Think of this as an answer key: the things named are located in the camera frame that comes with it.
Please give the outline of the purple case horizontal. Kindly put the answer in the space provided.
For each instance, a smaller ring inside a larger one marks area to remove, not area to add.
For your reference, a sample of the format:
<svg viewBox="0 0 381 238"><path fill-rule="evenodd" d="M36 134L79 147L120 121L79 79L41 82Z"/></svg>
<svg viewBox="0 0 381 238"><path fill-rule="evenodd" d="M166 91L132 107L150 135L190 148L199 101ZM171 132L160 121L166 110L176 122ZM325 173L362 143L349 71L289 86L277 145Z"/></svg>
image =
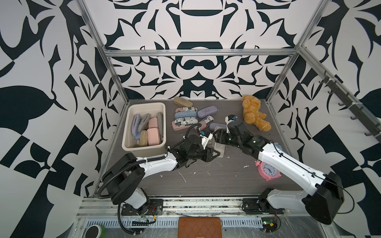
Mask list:
<svg viewBox="0 0 381 238"><path fill-rule="evenodd" d="M226 131L227 130L227 126L226 124L220 124L220 123L211 123L209 125L209 129L210 131L212 132L215 132L217 130L223 130L223 131Z"/></svg>

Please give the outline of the grey fabric case horizontal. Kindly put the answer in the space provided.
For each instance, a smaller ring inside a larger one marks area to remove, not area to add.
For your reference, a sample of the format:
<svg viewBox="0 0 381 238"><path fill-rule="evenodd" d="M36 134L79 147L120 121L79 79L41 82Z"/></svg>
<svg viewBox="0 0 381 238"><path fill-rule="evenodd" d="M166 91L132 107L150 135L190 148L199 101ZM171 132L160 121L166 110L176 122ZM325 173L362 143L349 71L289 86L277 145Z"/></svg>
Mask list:
<svg viewBox="0 0 381 238"><path fill-rule="evenodd" d="M149 114L149 113L145 114L145 115L141 118L141 121L140 121L140 123L139 123L139 125L138 125L138 127L137 127L138 132L141 132L141 131L145 130L145 128L146 128L147 125L148 125L148 122L149 122L150 118L151 118L151 114Z"/></svg>

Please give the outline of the cream plastic storage box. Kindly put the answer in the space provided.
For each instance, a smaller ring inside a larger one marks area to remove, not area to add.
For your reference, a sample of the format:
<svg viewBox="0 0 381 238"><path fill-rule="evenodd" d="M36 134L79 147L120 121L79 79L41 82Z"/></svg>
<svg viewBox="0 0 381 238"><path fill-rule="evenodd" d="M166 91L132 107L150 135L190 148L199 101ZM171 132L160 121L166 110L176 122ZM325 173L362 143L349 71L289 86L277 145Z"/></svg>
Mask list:
<svg viewBox="0 0 381 238"><path fill-rule="evenodd" d="M129 107L122 148L137 157L152 157L166 152L166 106L163 103Z"/></svg>

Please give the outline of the grey fabric case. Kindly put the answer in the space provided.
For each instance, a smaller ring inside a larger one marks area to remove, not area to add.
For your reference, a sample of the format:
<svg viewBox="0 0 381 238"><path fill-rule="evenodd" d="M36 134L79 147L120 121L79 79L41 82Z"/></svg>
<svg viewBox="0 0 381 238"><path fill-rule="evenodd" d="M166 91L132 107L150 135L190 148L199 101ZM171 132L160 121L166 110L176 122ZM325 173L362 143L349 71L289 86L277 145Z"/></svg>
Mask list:
<svg viewBox="0 0 381 238"><path fill-rule="evenodd" d="M164 131L164 115L162 112L159 112L157 115L157 123L158 123L158 129L159 129L159 135L160 138L163 138L163 131Z"/></svg>

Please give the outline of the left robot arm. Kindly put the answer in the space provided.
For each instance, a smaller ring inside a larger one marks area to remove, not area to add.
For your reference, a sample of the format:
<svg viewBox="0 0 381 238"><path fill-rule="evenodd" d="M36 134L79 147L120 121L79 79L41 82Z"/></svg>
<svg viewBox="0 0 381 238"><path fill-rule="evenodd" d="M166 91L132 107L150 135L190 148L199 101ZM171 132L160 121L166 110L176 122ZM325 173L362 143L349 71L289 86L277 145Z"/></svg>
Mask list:
<svg viewBox="0 0 381 238"><path fill-rule="evenodd" d="M208 146L212 135L191 134L162 155L136 157L133 153L125 154L102 177L102 185L96 191L98 199L110 198L114 205L126 203L136 210L145 211L149 205L146 192L140 188L144 178L170 172L182 167L189 167L198 160L211 162L220 152Z"/></svg>

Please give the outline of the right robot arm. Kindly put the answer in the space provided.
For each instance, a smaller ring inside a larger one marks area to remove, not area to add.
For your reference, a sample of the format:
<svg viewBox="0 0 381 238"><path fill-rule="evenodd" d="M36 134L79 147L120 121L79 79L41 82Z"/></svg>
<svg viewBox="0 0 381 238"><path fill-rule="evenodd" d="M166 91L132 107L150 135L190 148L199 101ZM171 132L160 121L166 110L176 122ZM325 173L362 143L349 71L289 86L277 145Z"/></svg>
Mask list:
<svg viewBox="0 0 381 238"><path fill-rule="evenodd" d="M259 196L259 208L291 209L307 212L322 224L330 225L344 203L344 189L340 176L315 170L280 149L274 142L260 135L252 135L244 123L231 121L226 130L214 132L217 143L239 148L256 160L260 175L267 181L282 175L295 182L301 191L266 189Z"/></svg>

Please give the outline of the pink hard case front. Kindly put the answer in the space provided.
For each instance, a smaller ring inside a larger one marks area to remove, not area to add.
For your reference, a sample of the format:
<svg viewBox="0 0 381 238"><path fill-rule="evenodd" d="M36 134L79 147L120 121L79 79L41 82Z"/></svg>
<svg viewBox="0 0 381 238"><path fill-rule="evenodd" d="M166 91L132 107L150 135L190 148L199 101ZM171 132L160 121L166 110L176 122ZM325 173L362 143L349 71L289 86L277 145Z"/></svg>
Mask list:
<svg viewBox="0 0 381 238"><path fill-rule="evenodd" d="M153 117L149 120L148 122L148 128L149 129L152 129L152 128L158 128L158 118L157 117Z"/></svg>

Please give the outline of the pink hard case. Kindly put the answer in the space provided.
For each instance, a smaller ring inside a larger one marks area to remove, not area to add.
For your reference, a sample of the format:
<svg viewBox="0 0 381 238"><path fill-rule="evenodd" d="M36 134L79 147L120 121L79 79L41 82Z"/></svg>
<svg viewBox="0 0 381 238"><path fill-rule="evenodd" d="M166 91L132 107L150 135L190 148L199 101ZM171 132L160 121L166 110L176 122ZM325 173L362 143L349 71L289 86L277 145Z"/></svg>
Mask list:
<svg viewBox="0 0 381 238"><path fill-rule="evenodd" d="M148 128L149 129L152 129L152 128L158 128L158 118L157 117L153 117L149 120L148 122Z"/></svg>
<svg viewBox="0 0 381 238"><path fill-rule="evenodd" d="M161 144L159 128L149 128L147 130L147 134L149 146L156 146Z"/></svg>

